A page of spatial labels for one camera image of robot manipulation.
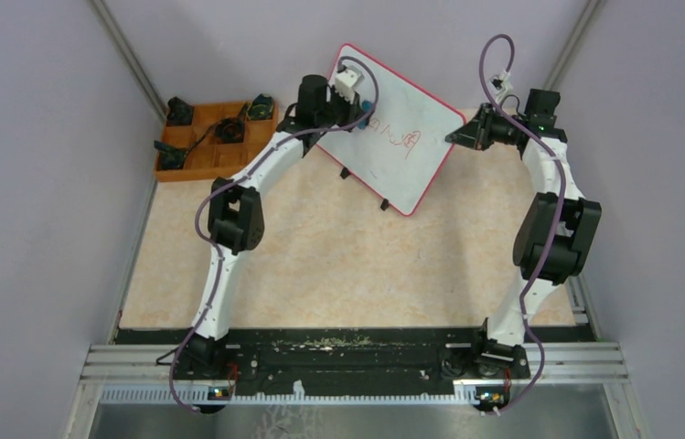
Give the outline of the whiteboard with pink frame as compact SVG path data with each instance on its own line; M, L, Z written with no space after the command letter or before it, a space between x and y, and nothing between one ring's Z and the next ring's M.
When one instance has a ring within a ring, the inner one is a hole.
M331 133L318 146L389 206L411 216L453 148L445 137L466 123L446 102L367 52L346 43L337 53L362 61L380 90L366 128Z

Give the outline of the blue whiteboard eraser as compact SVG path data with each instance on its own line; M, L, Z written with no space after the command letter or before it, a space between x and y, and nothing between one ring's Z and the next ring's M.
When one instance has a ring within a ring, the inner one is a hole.
M371 101L360 102L361 117L359 118L358 128L363 130L369 126L371 115L374 111L374 104Z

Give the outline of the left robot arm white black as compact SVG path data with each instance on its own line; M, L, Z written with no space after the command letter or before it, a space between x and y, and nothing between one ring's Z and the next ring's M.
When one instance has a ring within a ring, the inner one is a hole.
M214 180L195 215L208 215L208 228L195 228L210 246L208 278L192 327L170 362L171 370L192 359L195 370L208 379L226 371L229 355L217 345L230 331L230 309L244 265L265 233L262 198L325 134L351 132L369 120L375 105L362 102L358 92L365 80L376 82L373 74L352 68L331 79L303 77L297 102L263 150L233 177Z

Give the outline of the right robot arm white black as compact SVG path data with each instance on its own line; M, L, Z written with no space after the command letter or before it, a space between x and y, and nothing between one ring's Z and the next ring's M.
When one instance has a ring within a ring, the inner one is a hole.
M445 137L477 151L494 143L516 146L535 192L513 245L513 281L469 352L470 367L480 377L530 375L522 347L526 328L542 302L582 271L602 216L600 203L573 179L567 135L555 125L560 99L557 91L532 89L524 112L510 117L483 103L470 122Z

